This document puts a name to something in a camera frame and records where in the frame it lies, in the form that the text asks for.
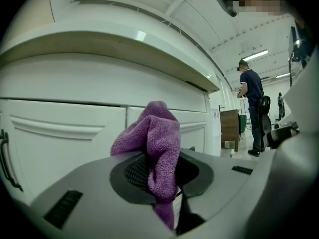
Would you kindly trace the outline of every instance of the fluorescent light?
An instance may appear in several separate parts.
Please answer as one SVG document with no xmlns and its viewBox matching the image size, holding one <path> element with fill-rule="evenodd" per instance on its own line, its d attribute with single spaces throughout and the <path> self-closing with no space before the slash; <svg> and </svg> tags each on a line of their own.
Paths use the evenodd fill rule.
<svg viewBox="0 0 319 239">
<path fill-rule="evenodd" d="M 290 75 L 290 73 L 278 75 L 278 76 L 276 76 L 276 78 L 281 78 L 281 77 L 284 77 L 284 76 L 287 76 L 287 75 Z"/>
<path fill-rule="evenodd" d="M 250 56 L 248 56 L 248 57 L 245 57 L 245 58 L 243 58 L 243 60 L 248 61 L 248 60 L 251 60 L 251 59 L 253 59 L 253 58 L 257 58 L 257 57 L 259 57 L 259 56 L 265 55 L 265 54 L 267 54 L 267 53 L 268 53 L 268 50 L 263 50 L 263 51 L 258 52 L 258 53 L 256 53 L 256 54 L 253 54 L 253 55 L 250 55 Z"/>
<path fill-rule="evenodd" d="M 146 33 L 143 31 L 138 31 L 136 34 L 135 40 L 143 42 L 145 39 Z"/>
</svg>

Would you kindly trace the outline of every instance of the green object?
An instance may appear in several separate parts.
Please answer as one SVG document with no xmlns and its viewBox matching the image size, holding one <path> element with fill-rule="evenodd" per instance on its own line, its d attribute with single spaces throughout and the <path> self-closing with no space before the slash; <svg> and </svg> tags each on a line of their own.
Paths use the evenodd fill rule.
<svg viewBox="0 0 319 239">
<path fill-rule="evenodd" d="M 246 129 L 246 123 L 247 123 L 247 115 L 240 115 L 240 132 L 245 132 Z"/>
</svg>

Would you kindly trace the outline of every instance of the black shoe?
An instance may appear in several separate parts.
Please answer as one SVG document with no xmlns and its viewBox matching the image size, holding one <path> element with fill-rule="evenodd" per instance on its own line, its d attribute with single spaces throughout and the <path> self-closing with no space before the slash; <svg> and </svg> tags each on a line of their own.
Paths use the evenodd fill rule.
<svg viewBox="0 0 319 239">
<path fill-rule="evenodd" d="M 250 149 L 248 151 L 248 154 L 252 155 L 252 156 L 255 156 L 255 157 L 259 157 L 259 151 L 256 151 L 254 149 Z"/>
</svg>

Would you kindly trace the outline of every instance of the towel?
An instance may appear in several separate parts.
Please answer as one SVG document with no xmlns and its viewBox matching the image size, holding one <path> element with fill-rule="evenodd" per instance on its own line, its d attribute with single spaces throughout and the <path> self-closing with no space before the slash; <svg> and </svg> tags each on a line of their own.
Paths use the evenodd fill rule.
<svg viewBox="0 0 319 239">
<path fill-rule="evenodd" d="M 149 102 L 138 120 L 124 130 L 111 147 L 111 156 L 136 150 L 147 152 L 152 161 L 148 188 L 157 201 L 155 212 L 171 230 L 179 149 L 179 122 L 162 101 Z"/>
</svg>

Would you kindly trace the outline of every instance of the cabinet door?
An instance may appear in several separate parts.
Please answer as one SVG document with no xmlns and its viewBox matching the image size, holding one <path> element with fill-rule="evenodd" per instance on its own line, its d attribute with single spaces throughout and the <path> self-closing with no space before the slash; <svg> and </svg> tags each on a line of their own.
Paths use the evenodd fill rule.
<svg viewBox="0 0 319 239">
<path fill-rule="evenodd" d="M 0 177 L 11 197 L 22 202 L 31 200 L 31 193 L 25 183 L 21 170 L 17 169 L 17 156 L 14 141 L 9 137 L 9 112 L 8 100 L 0 100 L 0 155 L 1 172 Z"/>
<path fill-rule="evenodd" d="M 14 169 L 36 197 L 78 166 L 108 157 L 126 109 L 9 100 L 8 114 Z"/>
<path fill-rule="evenodd" d="M 129 126 L 135 122 L 144 108 L 128 107 L 127 125 Z M 180 123 L 180 137 L 182 148 L 193 148 L 197 152 L 207 152 L 208 141 L 208 127 L 209 113 L 187 112 L 170 110 L 170 112 L 177 118 Z"/>
</svg>

